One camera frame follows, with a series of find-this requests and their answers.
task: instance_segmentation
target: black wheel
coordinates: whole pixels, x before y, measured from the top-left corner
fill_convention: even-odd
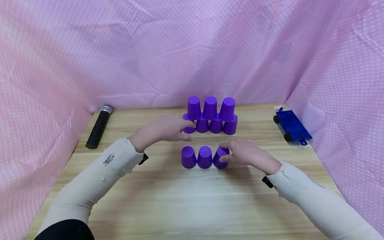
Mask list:
[[[279,121],[279,117],[277,115],[274,115],[273,116],[273,121],[278,124],[280,121]]]
[[[291,136],[291,134],[289,134],[289,133],[284,134],[284,139],[285,139],[287,142],[291,142],[291,141],[292,141],[292,136]]]

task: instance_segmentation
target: hand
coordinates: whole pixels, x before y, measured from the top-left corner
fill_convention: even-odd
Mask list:
[[[221,143],[222,148],[232,151],[232,154],[222,156],[221,162],[235,162],[254,166],[267,175],[276,173],[281,163],[269,153],[261,150],[252,140],[237,139],[232,142]]]
[[[182,133],[185,127],[196,127],[196,125],[178,115],[161,115],[139,128],[129,140],[138,152],[143,152],[158,141],[193,141],[191,135]]]

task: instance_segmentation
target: plastic cup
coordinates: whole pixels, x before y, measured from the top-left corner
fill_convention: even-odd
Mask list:
[[[233,114],[235,113],[235,103],[236,102],[233,98],[224,98],[218,115],[223,122],[229,122],[233,119]]]
[[[187,113],[185,113],[185,114],[183,115],[183,119],[184,119],[184,120],[189,120],[189,121],[191,121],[191,122],[195,122],[195,121],[190,120],[190,119],[188,118],[188,114],[187,114]],[[185,133],[187,133],[187,134],[191,134],[191,133],[195,132],[195,128],[193,128],[193,127],[185,127],[183,131],[184,131]]]
[[[216,113],[215,120],[212,120],[209,124],[209,131],[212,133],[221,133],[223,130],[223,121],[218,117],[218,113]]]
[[[216,168],[218,169],[224,169],[228,166],[228,162],[220,162],[219,159],[224,156],[229,154],[229,149],[218,147],[215,153],[215,156],[212,160],[213,164],[215,165]]]
[[[206,133],[206,132],[208,132],[208,130],[209,130],[209,123],[208,123],[208,120],[203,118],[203,116],[201,116],[196,121],[196,130],[199,133]]]
[[[185,146],[181,150],[181,164],[187,169],[191,169],[196,166],[196,155],[191,146]]]
[[[207,169],[212,166],[212,151],[208,146],[202,146],[197,157],[197,165],[200,168]]]
[[[217,113],[217,100],[214,96],[209,96],[205,99],[203,117],[206,120],[215,120]]]
[[[201,117],[200,99],[192,96],[188,98],[188,119],[197,120]]]
[[[231,121],[224,123],[223,132],[226,135],[234,135],[236,133],[236,127],[237,127],[237,116],[236,114],[234,114]]]

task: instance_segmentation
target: blue toy car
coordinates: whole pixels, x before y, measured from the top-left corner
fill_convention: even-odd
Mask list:
[[[273,121],[282,127],[285,132],[284,139],[287,142],[300,142],[303,146],[306,146],[306,140],[312,139],[310,133],[292,110],[283,111],[283,108],[280,108],[276,115],[273,116]]]

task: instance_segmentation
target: black microphone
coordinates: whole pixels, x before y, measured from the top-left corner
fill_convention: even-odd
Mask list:
[[[101,107],[99,117],[97,118],[95,126],[93,126],[92,132],[85,144],[87,148],[95,149],[98,147],[112,112],[113,108],[111,105],[104,105]]]

